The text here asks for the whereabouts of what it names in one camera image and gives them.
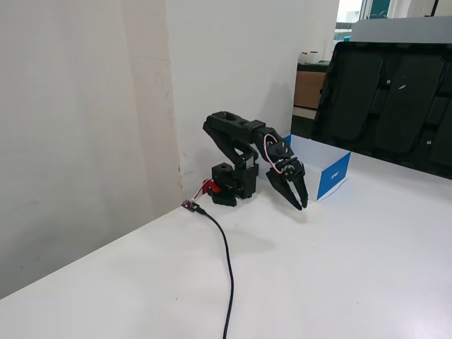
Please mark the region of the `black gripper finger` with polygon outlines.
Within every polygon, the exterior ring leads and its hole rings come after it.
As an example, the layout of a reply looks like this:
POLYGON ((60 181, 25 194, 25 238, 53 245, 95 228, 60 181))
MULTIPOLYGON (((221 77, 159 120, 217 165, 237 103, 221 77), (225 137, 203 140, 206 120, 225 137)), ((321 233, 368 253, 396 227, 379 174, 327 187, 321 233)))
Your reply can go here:
POLYGON ((289 175, 287 176, 289 184, 290 202, 295 208, 306 208, 308 206, 309 195, 306 184, 304 182, 304 175, 289 175))
POLYGON ((290 192, 289 184, 287 182, 287 176, 289 175, 303 174, 303 167, 289 167, 282 174, 278 174, 274 169, 270 169, 266 176, 271 186, 283 196, 290 204, 290 192))

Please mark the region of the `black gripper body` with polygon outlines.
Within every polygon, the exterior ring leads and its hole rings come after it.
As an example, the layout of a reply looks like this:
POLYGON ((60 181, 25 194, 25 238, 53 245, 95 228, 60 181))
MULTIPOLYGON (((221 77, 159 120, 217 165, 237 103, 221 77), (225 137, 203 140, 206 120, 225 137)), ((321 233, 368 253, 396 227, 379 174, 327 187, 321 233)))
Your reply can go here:
POLYGON ((278 174, 282 174, 289 167, 303 167, 304 165, 294 155, 291 147, 284 139, 278 140, 275 136, 263 137, 264 159, 278 174))

